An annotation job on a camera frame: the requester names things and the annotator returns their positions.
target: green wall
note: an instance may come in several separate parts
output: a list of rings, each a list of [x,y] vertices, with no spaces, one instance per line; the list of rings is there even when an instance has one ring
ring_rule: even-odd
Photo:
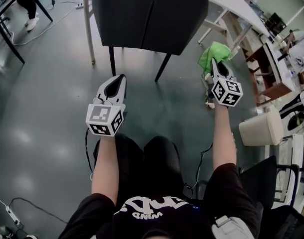
[[[302,6],[303,0],[258,0],[258,6],[269,16],[274,12],[287,23]],[[289,24],[283,31],[282,35],[286,36],[290,29],[299,28],[304,30],[304,10]]]

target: power strip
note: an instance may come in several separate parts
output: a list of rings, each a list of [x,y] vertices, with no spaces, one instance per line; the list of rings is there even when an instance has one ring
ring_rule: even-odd
[[[82,9],[82,8],[83,8],[83,3],[82,2],[76,5],[76,9]]]

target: white cube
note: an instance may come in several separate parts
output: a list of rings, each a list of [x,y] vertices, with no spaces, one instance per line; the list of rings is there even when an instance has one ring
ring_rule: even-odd
[[[240,83],[223,78],[216,78],[212,92],[217,102],[224,106],[236,106],[243,96]]]
[[[88,106],[86,124],[92,134],[114,136],[123,120],[121,106]]]

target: black shirt sleeve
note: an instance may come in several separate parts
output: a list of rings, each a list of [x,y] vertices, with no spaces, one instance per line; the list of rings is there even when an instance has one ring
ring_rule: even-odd
[[[89,239],[104,224],[112,221],[115,206],[102,194],[86,197],[72,215],[59,239]]]
[[[240,218],[257,238],[260,214],[257,205],[243,189],[235,164],[228,163],[215,169],[206,186],[203,206],[212,222],[215,217]]]

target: floor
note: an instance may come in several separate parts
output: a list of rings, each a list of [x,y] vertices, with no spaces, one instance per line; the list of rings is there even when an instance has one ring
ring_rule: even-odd
[[[40,1],[50,4],[50,0]],[[49,11],[54,23],[75,6],[64,1],[81,0],[57,0]],[[54,25],[38,11],[40,21],[29,34],[23,26],[27,20],[24,9],[14,4],[7,12],[15,43],[27,42]],[[211,4],[208,19],[214,20],[220,12],[221,8]],[[93,18],[91,26],[97,61],[93,67],[83,10],[72,11],[42,37],[18,46],[24,65],[0,39],[0,199],[6,204],[14,197],[24,197],[67,221],[90,194],[85,116],[98,87],[112,75],[108,48],[101,45]],[[124,73],[128,80],[128,114],[120,132],[140,147],[155,135],[169,137],[178,147],[183,180],[188,184],[194,183],[201,151],[212,143],[214,126],[214,112],[205,107],[202,69],[197,61],[212,41],[225,43],[223,36],[212,32],[203,47],[199,46],[197,40],[205,31],[201,27],[184,52],[171,57],[158,84],[154,77],[164,54],[115,48],[117,73]],[[256,115],[254,93],[244,54],[239,52],[231,65],[244,92],[238,105],[229,109],[238,165],[251,166],[264,154],[261,148],[243,146],[238,124]],[[89,135],[90,153],[97,140]],[[212,173],[211,154],[209,151],[204,157],[200,179],[209,179]],[[40,238],[56,238],[64,228],[63,223],[20,200],[13,211],[24,230]],[[0,225],[13,228],[2,209]]]

